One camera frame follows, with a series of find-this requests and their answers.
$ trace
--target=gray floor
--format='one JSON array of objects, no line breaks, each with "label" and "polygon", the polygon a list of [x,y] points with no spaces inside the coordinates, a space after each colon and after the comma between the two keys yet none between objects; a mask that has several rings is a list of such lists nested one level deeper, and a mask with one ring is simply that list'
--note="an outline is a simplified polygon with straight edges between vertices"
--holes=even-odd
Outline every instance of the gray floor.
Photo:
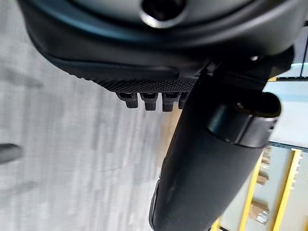
[{"label": "gray floor", "polygon": [[0,0],[1,231],[147,231],[162,119],[129,110],[30,45],[13,0]]}]

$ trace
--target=white wall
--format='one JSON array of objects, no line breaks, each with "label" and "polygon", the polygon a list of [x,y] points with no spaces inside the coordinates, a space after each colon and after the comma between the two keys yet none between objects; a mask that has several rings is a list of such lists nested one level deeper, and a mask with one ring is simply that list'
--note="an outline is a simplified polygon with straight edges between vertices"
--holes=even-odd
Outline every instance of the white wall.
[{"label": "white wall", "polygon": [[308,82],[270,82],[265,91],[282,102],[282,114],[270,140],[308,147]]}]

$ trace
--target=black cylindrical handle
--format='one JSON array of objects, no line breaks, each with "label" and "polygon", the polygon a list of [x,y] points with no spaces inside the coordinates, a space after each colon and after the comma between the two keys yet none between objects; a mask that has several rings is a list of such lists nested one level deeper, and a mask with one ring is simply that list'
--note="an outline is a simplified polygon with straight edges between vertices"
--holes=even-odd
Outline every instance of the black cylindrical handle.
[{"label": "black cylindrical handle", "polygon": [[[209,130],[208,121],[213,119],[215,105],[224,103],[227,108],[233,107],[236,101],[221,101],[232,97],[231,91],[216,88],[214,81],[199,80],[196,84],[171,141],[153,197],[150,223],[155,231],[207,230],[227,208],[256,164],[262,147],[226,141]],[[280,104],[273,106],[277,109],[273,113],[276,118]],[[249,111],[249,117],[255,116],[251,108]]]}]

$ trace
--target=round hole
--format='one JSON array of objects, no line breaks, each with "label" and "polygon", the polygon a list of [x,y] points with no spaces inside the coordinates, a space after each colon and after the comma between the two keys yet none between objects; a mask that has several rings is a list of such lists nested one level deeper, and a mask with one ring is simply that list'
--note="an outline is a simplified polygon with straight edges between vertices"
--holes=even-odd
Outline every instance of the round hole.
[{"label": "round hole", "polygon": [[175,26],[183,17],[186,0],[143,0],[141,19],[154,28]]}]

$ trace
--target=yellow metal bar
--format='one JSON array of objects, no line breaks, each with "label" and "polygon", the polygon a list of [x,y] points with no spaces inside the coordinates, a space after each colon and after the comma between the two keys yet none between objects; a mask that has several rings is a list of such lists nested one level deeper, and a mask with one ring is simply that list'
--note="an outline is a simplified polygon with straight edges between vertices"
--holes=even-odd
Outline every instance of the yellow metal bar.
[{"label": "yellow metal bar", "polygon": [[245,230],[249,209],[250,209],[250,206],[251,206],[252,198],[254,196],[255,185],[256,185],[257,178],[258,178],[259,171],[260,171],[260,165],[261,165],[261,162],[262,162],[262,156],[263,156],[263,153],[261,154],[260,158],[258,159],[258,162],[257,162],[257,164],[256,164],[256,166],[255,166],[255,168],[254,168],[254,170],[252,172],[250,186],[249,186],[247,197],[246,197],[245,207],[244,207],[244,211],[243,211],[243,215],[242,215],[242,220],[241,220],[239,231],[244,231]]},{"label": "yellow metal bar", "polygon": [[278,206],[276,209],[276,214],[274,216],[274,222],[272,225],[273,231],[279,231],[280,224],[284,215],[285,208],[287,206],[287,202],[289,199],[289,195],[291,192],[292,184],[294,182],[294,178],[296,176],[296,171],[298,168],[298,163],[301,157],[301,150],[292,149],[291,152],[291,161],[287,169],[287,175],[285,177],[285,184],[280,195],[280,199],[278,201]]},{"label": "yellow metal bar", "polygon": [[211,231],[218,231],[220,229],[220,217],[214,222],[211,227]]},{"label": "yellow metal bar", "polygon": [[270,78],[268,81],[269,81],[269,82],[276,82],[276,81],[277,81],[277,76],[276,76],[276,77],[273,77],[273,78]]},{"label": "yellow metal bar", "polygon": [[306,217],[304,231],[308,231],[308,217]]}]

